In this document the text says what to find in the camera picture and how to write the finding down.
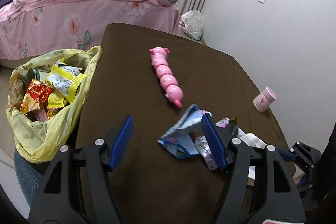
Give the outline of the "pink white lotion bottle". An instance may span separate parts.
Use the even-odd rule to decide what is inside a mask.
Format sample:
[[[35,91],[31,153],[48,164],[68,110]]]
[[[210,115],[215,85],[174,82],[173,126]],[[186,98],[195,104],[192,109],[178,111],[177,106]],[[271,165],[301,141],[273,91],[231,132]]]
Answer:
[[[253,105],[254,107],[261,113],[266,111],[272,102],[274,102],[277,99],[277,96],[275,92],[270,88],[266,87],[263,91],[260,92],[259,95],[257,95],[253,99]]]

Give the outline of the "pink floral bed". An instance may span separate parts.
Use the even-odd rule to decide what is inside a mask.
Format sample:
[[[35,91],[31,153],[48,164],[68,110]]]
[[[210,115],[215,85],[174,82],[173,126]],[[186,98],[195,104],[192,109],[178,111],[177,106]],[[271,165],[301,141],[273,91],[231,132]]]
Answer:
[[[1,59],[22,60],[60,49],[88,50],[101,44],[105,28],[125,23],[175,34],[178,2],[90,0],[40,6],[8,17],[1,12]]]

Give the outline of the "white plastic bag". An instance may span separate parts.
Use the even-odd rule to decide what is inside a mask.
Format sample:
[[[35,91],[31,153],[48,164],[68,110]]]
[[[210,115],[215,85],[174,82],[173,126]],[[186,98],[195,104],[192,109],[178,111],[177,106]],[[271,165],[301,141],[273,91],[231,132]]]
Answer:
[[[198,10],[190,10],[181,15],[179,24],[189,38],[199,41],[202,38],[204,17]]]

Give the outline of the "brown table cloth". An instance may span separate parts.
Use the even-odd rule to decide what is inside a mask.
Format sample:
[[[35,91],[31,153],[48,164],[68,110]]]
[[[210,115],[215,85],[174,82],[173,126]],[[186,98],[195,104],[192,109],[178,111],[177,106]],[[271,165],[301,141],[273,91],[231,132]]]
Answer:
[[[259,90],[230,55],[144,27],[106,26],[102,54],[80,116],[78,147],[93,143],[128,114],[134,130],[120,166],[110,173],[114,195],[127,223],[207,223],[224,181],[200,157],[179,160],[158,139],[192,104],[216,121],[238,118],[240,128],[266,143],[288,149],[271,111],[258,112]],[[183,89],[183,108],[165,97],[149,50],[167,47],[169,65]]]

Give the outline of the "blue white snack wrapper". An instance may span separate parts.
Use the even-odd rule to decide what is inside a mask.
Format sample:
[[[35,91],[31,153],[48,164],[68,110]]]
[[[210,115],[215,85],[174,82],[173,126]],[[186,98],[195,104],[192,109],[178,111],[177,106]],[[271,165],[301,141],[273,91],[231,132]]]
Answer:
[[[196,104],[192,104],[177,123],[158,139],[158,143],[177,159],[201,155],[208,169],[215,170],[218,166],[215,164],[205,136],[198,136],[195,140],[190,136],[192,132],[201,129],[202,116],[206,113],[213,115],[209,111],[199,109]]]

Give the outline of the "yellow plastic trash bag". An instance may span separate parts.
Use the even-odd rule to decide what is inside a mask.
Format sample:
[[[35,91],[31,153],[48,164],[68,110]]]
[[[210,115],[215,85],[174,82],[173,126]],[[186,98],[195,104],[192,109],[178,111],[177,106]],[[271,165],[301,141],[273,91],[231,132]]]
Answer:
[[[74,130],[87,97],[102,49],[95,46],[88,51],[63,49],[35,57],[14,69],[9,82],[7,120],[14,132],[16,150],[31,163],[50,161]],[[51,71],[59,59],[82,68],[86,78],[81,82],[73,103],[50,84],[54,91],[40,111],[23,114],[19,111],[27,88],[35,79],[33,69]]]

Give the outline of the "white tissue packet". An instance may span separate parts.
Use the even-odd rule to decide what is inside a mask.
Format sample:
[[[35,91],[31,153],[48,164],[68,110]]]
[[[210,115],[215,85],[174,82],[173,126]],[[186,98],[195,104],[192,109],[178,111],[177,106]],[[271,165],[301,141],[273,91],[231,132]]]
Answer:
[[[239,129],[238,130],[238,138],[250,147],[262,148],[262,149],[266,147],[266,143],[251,132],[245,134],[241,129]],[[249,167],[248,183],[247,183],[249,186],[254,186],[255,171],[256,171],[255,166],[250,166]]]

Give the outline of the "red candy wrapper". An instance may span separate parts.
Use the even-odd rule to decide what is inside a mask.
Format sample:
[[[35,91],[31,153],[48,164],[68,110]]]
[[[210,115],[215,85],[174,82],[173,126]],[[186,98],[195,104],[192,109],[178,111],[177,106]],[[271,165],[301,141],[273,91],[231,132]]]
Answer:
[[[23,114],[40,111],[53,91],[54,89],[51,86],[41,83],[36,79],[32,79],[19,111]]]

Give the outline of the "green white snack packet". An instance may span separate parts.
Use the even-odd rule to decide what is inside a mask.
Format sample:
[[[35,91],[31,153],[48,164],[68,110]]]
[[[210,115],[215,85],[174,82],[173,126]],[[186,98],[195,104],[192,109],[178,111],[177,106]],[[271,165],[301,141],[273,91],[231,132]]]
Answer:
[[[48,71],[44,71],[41,69],[33,69],[33,73],[35,75],[35,79],[41,83],[45,83],[45,80],[50,74]]]

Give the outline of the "yellow snack wrapper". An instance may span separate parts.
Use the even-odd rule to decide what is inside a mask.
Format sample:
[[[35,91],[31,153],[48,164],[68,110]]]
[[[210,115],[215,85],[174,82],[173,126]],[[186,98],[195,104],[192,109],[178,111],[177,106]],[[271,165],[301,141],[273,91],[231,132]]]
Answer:
[[[77,90],[86,76],[82,68],[69,65],[64,59],[59,59],[55,65],[52,65],[45,83],[58,90],[69,103],[73,103]]]

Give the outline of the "pink caterpillar toy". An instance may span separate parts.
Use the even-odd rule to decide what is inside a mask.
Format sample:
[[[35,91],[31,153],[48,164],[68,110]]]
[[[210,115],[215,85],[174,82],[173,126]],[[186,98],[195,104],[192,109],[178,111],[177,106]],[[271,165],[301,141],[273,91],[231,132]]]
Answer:
[[[159,79],[159,83],[165,91],[165,97],[177,108],[182,108],[183,90],[180,88],[178,80],[173,75],[167,61],[170,53],[168,48],[154,47],[149,50],[151,65]]]

